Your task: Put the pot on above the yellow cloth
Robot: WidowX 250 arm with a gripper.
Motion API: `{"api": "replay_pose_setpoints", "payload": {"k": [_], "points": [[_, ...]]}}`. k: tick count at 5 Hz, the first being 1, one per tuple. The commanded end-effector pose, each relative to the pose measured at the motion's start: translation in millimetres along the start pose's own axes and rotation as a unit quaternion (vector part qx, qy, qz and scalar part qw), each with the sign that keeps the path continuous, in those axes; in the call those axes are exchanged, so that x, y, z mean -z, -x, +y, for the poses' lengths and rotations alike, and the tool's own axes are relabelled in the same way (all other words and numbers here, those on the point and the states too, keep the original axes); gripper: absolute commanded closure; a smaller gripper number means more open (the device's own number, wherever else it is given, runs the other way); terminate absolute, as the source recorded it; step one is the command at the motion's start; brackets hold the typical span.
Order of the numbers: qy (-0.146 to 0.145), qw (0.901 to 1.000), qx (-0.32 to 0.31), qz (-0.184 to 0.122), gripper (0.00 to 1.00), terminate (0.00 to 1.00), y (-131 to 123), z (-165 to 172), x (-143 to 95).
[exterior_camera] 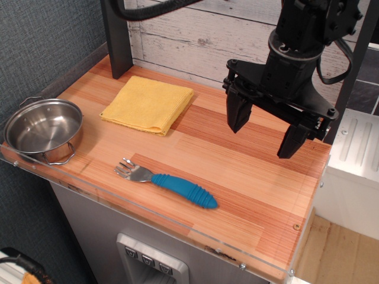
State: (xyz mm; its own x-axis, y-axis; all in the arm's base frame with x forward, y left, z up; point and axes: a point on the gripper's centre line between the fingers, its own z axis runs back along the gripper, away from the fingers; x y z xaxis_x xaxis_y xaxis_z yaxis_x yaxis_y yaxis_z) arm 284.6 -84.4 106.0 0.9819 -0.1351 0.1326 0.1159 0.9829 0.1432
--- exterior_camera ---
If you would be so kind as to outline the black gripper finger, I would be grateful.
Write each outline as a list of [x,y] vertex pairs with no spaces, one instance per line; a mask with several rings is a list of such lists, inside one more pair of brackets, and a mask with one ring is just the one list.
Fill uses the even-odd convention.
[[226,108],[227,123],[237,133],[249,121],[252,101],[231,86],[227,90]]
[[290,125],[278,150],[280,159],[290,159],[304,144],[309,135],[309,130],[302,125]]

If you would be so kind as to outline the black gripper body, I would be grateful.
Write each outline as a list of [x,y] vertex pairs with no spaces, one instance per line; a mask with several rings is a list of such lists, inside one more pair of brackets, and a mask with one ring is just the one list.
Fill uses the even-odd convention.
[[268,39],[269,55],[265,64],[230,59],[223,87],[232,86],[243,96],[291,125],[303,123],[311,139],[322,140],[337,119],[338,111],[313,86],[312,76],[323,51],[313,45],[298,51],[273,31]]

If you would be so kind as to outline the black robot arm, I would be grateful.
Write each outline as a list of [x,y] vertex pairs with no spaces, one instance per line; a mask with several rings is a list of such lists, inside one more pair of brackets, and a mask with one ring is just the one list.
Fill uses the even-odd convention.
[[289,159],[307,140],[322,140],[338,111],[312,82],[321,72],[326,46],[336,44],[349,62],[351,48],[344,37],[355,33],[362,18],[357,1],[283,1],[275,30],[268,40],[265,64],[236,59],[227,62],[224,79],[227,123],[239,131],[252,107],[288,123],[278,157]]

